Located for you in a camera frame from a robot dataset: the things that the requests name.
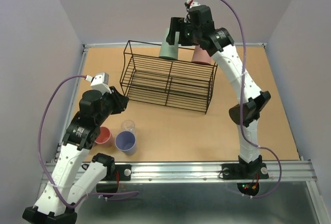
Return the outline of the green plastic cup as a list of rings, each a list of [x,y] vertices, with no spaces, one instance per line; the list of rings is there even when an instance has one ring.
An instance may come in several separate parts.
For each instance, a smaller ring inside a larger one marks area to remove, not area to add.
[[[178,60],[178,41],[179,41],[179,32],[175,33],[175,43],[174,45],[170,45],[167,43],[166,39],[169,34],[170,29],[167,28],[165,36],[163,38],[159,58],[167,59],[167,60]]]

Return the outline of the pink plastic cup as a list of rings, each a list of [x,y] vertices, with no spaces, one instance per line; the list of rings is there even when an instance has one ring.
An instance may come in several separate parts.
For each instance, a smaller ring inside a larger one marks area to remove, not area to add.
[[[205,50],[200,48],[200,46],[196,46],[192,55],[191,62],[201,65],[211,65],[212,58]]]

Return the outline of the black wire dish rack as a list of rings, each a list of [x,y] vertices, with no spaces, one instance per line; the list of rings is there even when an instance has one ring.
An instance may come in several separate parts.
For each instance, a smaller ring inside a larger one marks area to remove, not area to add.
[[[213,96],[217,66],[191,62],[193,48],[180,47],[177,60],[159,58],[161,45],[128,40],[120,76],[131,101],[206,113]]]

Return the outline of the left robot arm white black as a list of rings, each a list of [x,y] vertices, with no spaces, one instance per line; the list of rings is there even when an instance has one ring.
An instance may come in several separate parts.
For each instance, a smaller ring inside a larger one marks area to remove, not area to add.
[[[75,223],[78,209],[102,179],[115,174],[114,158],[98,153],[80,177],[75,180],[84,158],[100,135],[100,127],[109,115],[126,110],[129,98],[111,86],[104,93],[91,89],[83,93],[79,110],[63,137],[56,166],[43,193],[33,206],[23,212],[29,223]]]

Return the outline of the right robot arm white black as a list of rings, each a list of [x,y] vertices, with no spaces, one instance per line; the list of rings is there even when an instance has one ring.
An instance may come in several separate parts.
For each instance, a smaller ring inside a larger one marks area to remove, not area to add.
[[[262,91],[245,68],[234,40],[225,28],[216,29],[211,9],[198,3],[186,4],[184,18],[172,17],[166,38],[174,44],[175,34],[183,46],[197,45],[221,68],[233,87],[238,104],[229,109],[239,136],[238,162],[222,164],[224,179],[245,179],[260,172],[264,165],[258,144],[258,119],[271,95]]]

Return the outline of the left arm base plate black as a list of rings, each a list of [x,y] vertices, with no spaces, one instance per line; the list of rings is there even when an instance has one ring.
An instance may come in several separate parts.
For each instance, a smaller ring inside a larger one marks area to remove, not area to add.
[[[114,181],[130,181],[131,180],[131,165],[130,164],[122,164],[112,161],[108,165],[104,165],[98,162],[91,162],[91,163],[83,163],[81,165],[82,169],[85,171],[92,166],[92,168],[101,170],[105,172],[105,175],[101,182],[114,182]]]

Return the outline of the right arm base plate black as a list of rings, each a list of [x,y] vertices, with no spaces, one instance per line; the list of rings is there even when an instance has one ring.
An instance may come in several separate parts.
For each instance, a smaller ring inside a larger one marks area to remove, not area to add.
[[[224,163],[221,165],[224,180],[252,180],[253,177],[265,180],[269,178],[268,173],[263,174],[261,169],[266,168],[265,163],[250,166],[241,163]]]

